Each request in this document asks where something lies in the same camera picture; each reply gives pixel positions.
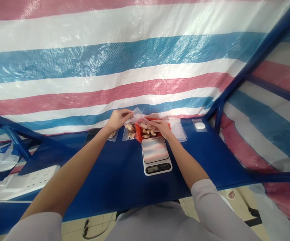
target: power strip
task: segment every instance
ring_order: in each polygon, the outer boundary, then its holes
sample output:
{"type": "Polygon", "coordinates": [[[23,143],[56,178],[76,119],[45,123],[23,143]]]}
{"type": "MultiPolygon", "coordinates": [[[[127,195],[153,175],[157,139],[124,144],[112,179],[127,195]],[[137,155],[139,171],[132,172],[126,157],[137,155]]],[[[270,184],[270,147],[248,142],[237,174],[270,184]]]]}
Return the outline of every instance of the power strip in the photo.
{"type": "Polygon", "coordinates": [[[55,165],[23,176],[6,177],[6,184],[0,186],[0,200],[10,200],[43,188],[59,169],[60,166],[55,165]]]}

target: striped tarp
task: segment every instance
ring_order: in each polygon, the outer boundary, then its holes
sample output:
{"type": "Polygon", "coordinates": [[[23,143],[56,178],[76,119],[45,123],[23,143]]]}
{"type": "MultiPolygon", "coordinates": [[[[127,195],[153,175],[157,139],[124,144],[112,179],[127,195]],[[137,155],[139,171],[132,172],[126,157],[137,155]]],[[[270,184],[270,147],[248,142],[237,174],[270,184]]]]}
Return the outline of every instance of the striped tarp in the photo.
{"type": "Polygon", "coordinates": [[[0,0],[0,116],[54,135],[102,127],[117,108],[204,115],[289,7],[0,0]]]}
{"type": "MultiPolygon", "coordinates": [[[[290,34],[253,75],[290,91],[290,34]]],[[[225,104],[220,136],[245,167],[262,174],[290,172],[286,99],[246,81],[225,104]]],[[[290,183],[263,183],[251,189],[271,239],[290,240],[290,183]]]]}

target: red plastic bag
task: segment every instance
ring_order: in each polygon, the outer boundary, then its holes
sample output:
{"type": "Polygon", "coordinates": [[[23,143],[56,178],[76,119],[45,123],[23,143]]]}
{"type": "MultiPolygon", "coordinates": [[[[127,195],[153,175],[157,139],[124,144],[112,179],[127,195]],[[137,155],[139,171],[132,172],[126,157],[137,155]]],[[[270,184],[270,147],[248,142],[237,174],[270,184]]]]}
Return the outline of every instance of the red plastic bag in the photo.
{"type": "MultiPolygon", "coordinates": [[[[157,120],[157,118],[146,118],[149,121],[153,121],[153,120],[157,120]]],[[[141,122],[135,123],[135,131],[136,131],[136,135],[135,135],[135,139],[138,140],[139,143],[142,143],[142,140],[144,140],[144,138],[142,137],[143,135],[145,135],[144,133],[142,133],[143,128],[141,128],[138,124],[140,124],[141,122]]],[[[155,137],[157,136],[162,136],[162,134],[160,132],[158,132],[156,134],[155,137]]]]}

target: white cap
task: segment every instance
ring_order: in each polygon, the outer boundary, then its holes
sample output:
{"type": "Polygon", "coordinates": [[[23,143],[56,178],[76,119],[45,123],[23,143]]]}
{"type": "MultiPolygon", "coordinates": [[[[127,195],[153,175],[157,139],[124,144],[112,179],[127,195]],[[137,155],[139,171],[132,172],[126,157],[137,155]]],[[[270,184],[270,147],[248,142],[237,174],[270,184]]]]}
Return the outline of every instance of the white cap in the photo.
{"type": "Polygon", "coordinates": [[[205,128],[205,124],[203,122],[196,122],[194,124],[195,128],[198,129],[198,130],[202,130],[205,128]]]}

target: tiled floor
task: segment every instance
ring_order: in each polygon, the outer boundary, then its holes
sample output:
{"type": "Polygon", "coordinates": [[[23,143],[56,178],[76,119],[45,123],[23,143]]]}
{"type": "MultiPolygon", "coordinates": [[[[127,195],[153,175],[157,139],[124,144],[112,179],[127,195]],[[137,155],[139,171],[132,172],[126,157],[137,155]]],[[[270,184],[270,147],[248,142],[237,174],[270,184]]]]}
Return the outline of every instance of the tiled floor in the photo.
{"type": "MultiPolygon", "coordinates": [[[[245,203],[245,201],[246,201],[247,204],[251,208],[257,209],[255,200],[254,200],[253,195],[252,195],[251,191],[249,190],[249,188],[247,186],[239,187],[239,188],[235,188],[234,191],[235,191],[235,198],[233,200],[228,200],[228,201],[229,201],[230,205],[232,206],[233,210],[235,211],[235,213],[241,219],[243,219],[243,221],[254,218],[250,215],[250,213],[248,211],[248,207],[245,203]]],[[[223,195],[226,195],[227,192],[226,192],[226,190],[224,190],[224,191],[221,191],[221,193],[223,195]]],[[[198,220],[192,197],[186,197],[186,198],[180,199],[179,201],[180,201],[180,204],[181,204],[182,208],[184,209],[186,215],[198,220]]],[[[87,225],[89,228],[88,228],[88,232],[87,232],[86,237],[94,237],[94,236],[102,233],[103,231],[105,231],[109,225],[111,217],[112,217],[112,213],[98,215],[98,216],[94,216],[94,217],[89,218],[89,223],[87,225]]],[[[111,229],[115,225],[115,218],[116,218],[116,213],[114,213],[113,220],[110,223],[107,231],[104,234],[102,234],[101,236],[93,239],[94,241],[105,240],[108,233],[111,231],[111,229]]],[[[61,227],[62,240],[63,241],[85,240],[82,236],[85,222],[86,222],[86,218],[77,219],[77,220],[70,221],[70,222],[64,222],[62,224],[62,227],[61,227]]],[[[268,237],[262,224],[254,226],[254,227],[252,227],[252,229],[255,231],[255,233],[263,241],[269,240],[269,237],[268,237]]],[[[5,237],[5,235],[0,236],[0,241],[3,240],[4,237],[5,237]]]]}

